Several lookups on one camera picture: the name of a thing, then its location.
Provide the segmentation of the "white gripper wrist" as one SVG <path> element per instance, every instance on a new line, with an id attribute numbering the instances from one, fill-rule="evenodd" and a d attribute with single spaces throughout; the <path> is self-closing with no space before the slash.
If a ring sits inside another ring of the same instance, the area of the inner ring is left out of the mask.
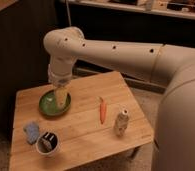
<path id="1" fill-rule="evenodd" d="M 69 65 L 64 65 L 55 69 L 53 66 L 48 65 L 48 81 L 57 87 L 54 90 L 56 104 L 58 108 L 63 108 L 67 98 L 67 85 L 72 79 L 72 68 Z"/>

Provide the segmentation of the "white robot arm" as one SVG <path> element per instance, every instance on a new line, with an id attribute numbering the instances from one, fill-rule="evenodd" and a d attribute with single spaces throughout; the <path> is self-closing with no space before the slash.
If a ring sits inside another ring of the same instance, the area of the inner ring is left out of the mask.
<path id="1" fill-rule="evenodd" d="M 166 88 L 155 126 L 152 171 L 195 171 L 195 48 L 88 40 L 77 27 L 48 32 L 49 81 L 61 87 L 80 59 Z"/>

